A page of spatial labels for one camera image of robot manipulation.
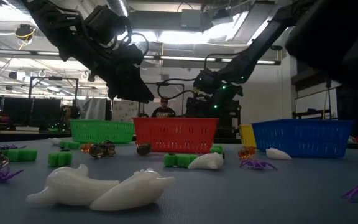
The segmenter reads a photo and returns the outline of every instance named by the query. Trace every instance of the whiteboard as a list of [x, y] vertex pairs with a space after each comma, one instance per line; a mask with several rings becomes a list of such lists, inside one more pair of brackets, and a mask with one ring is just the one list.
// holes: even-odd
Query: whiteboard
[[[327, 91], [322, 91], [309, 96], [304, 96], [295, 99], [295, 112], [296, 113], [307, 112], [308, 109], [323, 110], [326, 92]], [[331, 94], [331, 114], [333, 116], [332, 118], [337, 118], [338, 108], [336, 102], [336, 89], [335, 88], [331, 89], [329, 92]], [[326, 110], [328, 109], [329, 109], [329, 104], [328, 104], [328, 94], [327, 94]]]

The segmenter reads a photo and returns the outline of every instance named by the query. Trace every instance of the white plastic toy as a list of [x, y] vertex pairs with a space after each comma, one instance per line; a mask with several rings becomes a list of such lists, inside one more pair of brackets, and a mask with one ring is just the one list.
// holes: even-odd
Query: white plastic toy
[[165, 188], [175, 184], [174, 177], [162, 178], [151, 168], [140, 170], [121, 184], [118, 180], [95, 180], [88, 177], [88, 168], [61, 167], [47, 177], [45, 188], [27, 196], [36, 206], [90, 206], [93, 210], [116, 211], [141, 207], [155, 202]]
[[197, 157], [188, 166], [189, 169], [220, 169], [223, 166], [223, 156], [217, 152]]
[[35, 206], [65, 205], [89, 206], [99, 196], [119, 184], [118, 180], [95, 180], [87, 177], [88, 168], [60, 167], [47, 177], [45, 188], [27, 196], [27, 202]]
[[266, 156], [269, 159], [292, 160], [290, 155], [288, 155], [287, 153], [281, 150], [274, 149], [274, 148], [266, 149]]
[[92, 210], [118, 211], [155, 202], [164, 189], [175, 185], [174, 177], [161, 177], [153, 169], [140, 170], [91, 204]]
[[61, 139], [59, 138], [48, 138], [53, 146], [58, 146]]

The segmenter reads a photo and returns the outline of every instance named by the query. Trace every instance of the blue basket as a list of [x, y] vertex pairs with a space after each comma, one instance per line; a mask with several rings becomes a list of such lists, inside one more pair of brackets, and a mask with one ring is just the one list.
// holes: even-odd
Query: blue basket
[[292, 157], [343, 157], [353, 121], [282, 119], [252, 124], [257, 148]]

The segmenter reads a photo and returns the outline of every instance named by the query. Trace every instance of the ceiling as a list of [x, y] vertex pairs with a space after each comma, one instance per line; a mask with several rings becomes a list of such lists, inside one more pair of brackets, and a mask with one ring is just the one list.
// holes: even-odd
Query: ceiling
[[[79, 10], [86, 17], [98, 4], [108, 5], [118, 14], [128, 14], [136, 32], [143, 33], [150, 41], [149, 55], [169, 55], [181, 57], [203, 58], [210, 53], [234, 53], [246, 48], [255, 35], [261, 32], [260, 27], [265, 21], [274, 15], [280, 6], [288, 4], [290, 0], [282, 1], [230, 1], [230, 0], [189, 0], [181, 3], [178, 0], [53, 0], [55, 4], [69, 9]], [[207, 18], [199, 27], [199, 30], [183, 30], [180, 27], [182, 9], [201, 10], [201, 18]], [[218, 9], [227, 8], [233, 22], [212, 25], [211, 17]], [[20, 24], [35, 26], [26, 8], [18, 0], [0, 0], [0, 50], [17, 50], [21, 43], [13, 35]], [[282, 45], [285, 37], [282, 35], [275, 44]], [[144, 46], [142, 39], [135, 39], [135, 44], [140, 48]], [[38, 31], [29, 45], [22, 50], [57, 52], [53, 46]], [[278, 52], [269, 50], [261, 60], [278, 60]], [[209, 63], [212, 69], [223, 68], [225, 63]], [[190, 62], [185, 60], [144, 61], [141, 65], [141, 75], [145, 82], [160, 82], [161, 73], [169, 74], [171, 78], [193, 78], [202, 62]], [[4, 94], [28, 94], [29, 80], [14, 80], [8, 77], [10, 72], [24, 72], [26, 76], [45, 77], [49, 75], [65, 78], [79, 78], [82, 96], [104, 96], [106, 94], [105, 82], [96, 79], [95, 82], [86, 80], [85, 71], [88, 69], [77, 62], [69, 60], [47, 60], [44, 58], [21, 58], [16, 55], [0, 56], [0, 93]], [[6, 90], [6, 86], [13, 86], [13, 90]], [[47, 87], [57, 86], [62, 91], [59, 93], [65, 98], [72, 97], [74, 93], [73, 82], [53, 81], [45, 79], [33, 89], [33, 94], [51, 94]]]

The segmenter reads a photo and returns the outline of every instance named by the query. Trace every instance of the person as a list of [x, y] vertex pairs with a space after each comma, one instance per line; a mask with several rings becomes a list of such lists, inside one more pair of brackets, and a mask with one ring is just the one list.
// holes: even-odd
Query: person
[[173, 109], [168, 107], [168, 99], [161, 98], [161, 107], [154, 110], [152, 118], [172, 118], [176, 113]]

